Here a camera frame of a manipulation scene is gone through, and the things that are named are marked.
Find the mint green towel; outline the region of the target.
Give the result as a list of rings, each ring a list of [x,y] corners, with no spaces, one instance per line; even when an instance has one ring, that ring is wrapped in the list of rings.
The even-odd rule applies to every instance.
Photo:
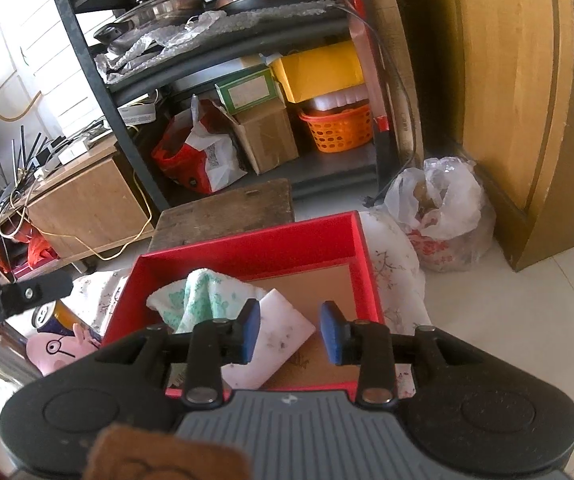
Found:
[[[153,292],[146,306],[156,311],[174,334],[191,333],[214,318],[234,320],[248,299],[261,300],[265,289],[210,269],[197,269]]]

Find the stainless steel thermos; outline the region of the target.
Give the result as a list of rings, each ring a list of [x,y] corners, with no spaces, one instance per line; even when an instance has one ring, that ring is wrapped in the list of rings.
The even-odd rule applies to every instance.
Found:
[[[0,323],[0,376],[20,387],[42,377],[26,356],[26,338],[7,323]]]

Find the red plastic bag in cabinet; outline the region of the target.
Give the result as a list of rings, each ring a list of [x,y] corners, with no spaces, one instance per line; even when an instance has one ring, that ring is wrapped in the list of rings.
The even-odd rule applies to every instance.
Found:
[[[24,220],[21,226],[7,222],[2,226],[0,236],[0,270],[14,274],[16,278],[36,270],[59,256],[43,234],[30,222]]]

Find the red cardboard box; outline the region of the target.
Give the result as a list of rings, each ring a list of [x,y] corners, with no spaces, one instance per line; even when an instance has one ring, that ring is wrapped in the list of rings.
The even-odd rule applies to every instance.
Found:
[[[209,242],[152,252],[136,260],[104,332],[104,343],[160,323],[147,298],[193,270],[207,268],[277,290],[308,322],[332,300],[349,320],[383,314],[360,215],[334,214]]]

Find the floral white tablecloth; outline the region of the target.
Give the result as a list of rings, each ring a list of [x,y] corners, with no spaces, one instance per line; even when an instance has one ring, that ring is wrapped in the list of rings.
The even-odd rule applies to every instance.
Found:
[[[377,285],[381,323],[396,334],[409,335],[428,322],[424,305],[424,274],[407,236],[380,210],[358,212]],[[133,266],[97,272],[74,283],[66,306],[104,338]],[[354,366],[335,366],[325,351],[319,322],[310,339],[260,389],[353,388]]]

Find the black wifi router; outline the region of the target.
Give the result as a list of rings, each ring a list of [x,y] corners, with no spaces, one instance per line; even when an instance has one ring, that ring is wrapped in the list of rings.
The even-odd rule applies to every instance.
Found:
[[[8,142],[7,151],[0,148],[0,180],[18,183],[28,174],[45,166],[66,138],[44,132],[29,133],[23,126]]]

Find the wooden TV cabinet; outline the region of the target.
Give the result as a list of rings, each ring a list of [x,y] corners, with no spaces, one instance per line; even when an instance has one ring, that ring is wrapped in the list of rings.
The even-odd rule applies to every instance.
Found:
[[[19,220],[43,235],[52,253],[37,266],[2,260],[19,254],[23,244],[0,242],[0,279],[34,278],[113,249],[119,252],[153,236],[159,209],[144,191],[133,168],[109,136],[88,153],[56,170],[0,212],[0,232]]]

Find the white plastic bag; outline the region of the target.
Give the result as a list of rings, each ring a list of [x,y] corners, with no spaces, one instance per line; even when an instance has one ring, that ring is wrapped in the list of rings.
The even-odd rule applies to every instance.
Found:
[[[432,157],[407,168],[383,203],[427,270],[468,270],[492,246],[496,213],[470,160]]]

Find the red and white bag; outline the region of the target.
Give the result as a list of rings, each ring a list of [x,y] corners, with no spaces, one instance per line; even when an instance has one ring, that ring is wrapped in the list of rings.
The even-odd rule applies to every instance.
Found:
[[[151,157],[169,179],[201,195],[220,192],[247,175],[229,117],[195,94],[190,107],[170,120]]]

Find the brown cardboard carton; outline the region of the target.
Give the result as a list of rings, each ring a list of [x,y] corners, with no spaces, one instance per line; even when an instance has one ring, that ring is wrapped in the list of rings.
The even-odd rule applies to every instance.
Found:
[[[226,116],[256,174],[266,174],[299,157],[287,107],[281,99]]]

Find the green small box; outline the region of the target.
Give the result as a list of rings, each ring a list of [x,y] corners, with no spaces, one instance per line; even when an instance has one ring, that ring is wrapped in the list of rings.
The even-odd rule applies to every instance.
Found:
[[[278,98],[276,82],[269,67],[261,67],[244,76],[229,77],[216,84],[215,90],[224,109],[232,115]]]

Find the black metal shelf rack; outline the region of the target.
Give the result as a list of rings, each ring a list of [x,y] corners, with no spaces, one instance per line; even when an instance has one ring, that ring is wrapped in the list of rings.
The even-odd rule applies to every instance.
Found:
[[[302,47],[307,41],[345,32],[348,34],[354,22],[358,27],[358,32],[364,29],[367,38],[365,41],[370,49],[369,53],[365,54],[366,61],[360,58],[360,62],[365,64],[368,61],[374,64],[376,70],[374,77],[381,87],[379,97],[384,99],[384,75],[387,74],[387,68],[393,70],[394,75],[398,77],[398,82],[402,83],[400,73],[394,66],[392,56],[384,50],[384,42],[377,32],[375,23],[366,20],[363,15],[365,12],[360,13],[360,10],[354,9],[351,6],[351,0],[349,3],[346,0],[343,1],[344,3],[338,0],[328,4],[322,14],[307,16],[299,14],[282,18],[278,16],[273,21],[261,18],[256,24],[230,32],[219,32],[216,26],[215,36],[209,37],[204,44],[199,44],[198,47],[187,52],[174,51],[160,63],[147,66],[140,72],[126,76],[121,80],[123,82],[115,86],[106,84],[102,79],[97,70],[93,52],[89,50],[90,47],[78,22],[78,14],[85,9],[78,8],[78,0],[54,0],[54,3],[89,88],[104,118],[108,120],[109,126],[113,129],[127,161],[136,170],[136,176],[140,180],[145,179],[145,191],[153,198],[153,203],[156,206],[170,206],[162,188],[151,173],[152,166],[142,158],[142,154],[127,132],[127,126],[119,114],[119,106],[151,90],[168,86],[177,79],[233,58],[252,53],[270,54],[277,52],[278,48]],[[384,109],[386,111],[383,114],[372,120],[375,148],[368,162],[365,162],[363,166],[350,169],[338,167],[334,172],[328,172],[320,177],[307,176],[301,183],[296,184],[298,193],[308,196],[325,190],[333,191],[345,183],[369,180],[368,177],[360,180],[358,176],[374,174],[372,178],[377,181],[378,193],[372,197],[367,196],[363,200],[363,205],[372,207],[381,203],[389,185],[411,161],[407,159],[403,162],[401,156],[394,154],[398,141],[395,141],[393,135],[393,105],[384,104]]]

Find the yellow cardboard box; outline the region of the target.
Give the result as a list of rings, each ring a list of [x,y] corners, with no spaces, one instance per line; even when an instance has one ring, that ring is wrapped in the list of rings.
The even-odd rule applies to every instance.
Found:
[[[270,63],[270,69],[293,104],[365,82],[351,40],[282,56]]]

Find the wooden wardrobe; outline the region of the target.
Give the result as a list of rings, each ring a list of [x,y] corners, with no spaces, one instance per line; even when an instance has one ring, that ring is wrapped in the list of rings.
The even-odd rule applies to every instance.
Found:
[[[523,270],[574,247],[574,0],[401,0],[424,145],[476,165]]]

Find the steel pot with lid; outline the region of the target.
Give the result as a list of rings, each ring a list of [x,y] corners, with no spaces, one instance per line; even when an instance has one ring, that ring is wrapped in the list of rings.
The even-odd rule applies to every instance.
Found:
[[[126,51],[148,32],[184,24],[205,7],[206,0],[140,0],[132,10],[98,28],[94,38],[109,48]]]

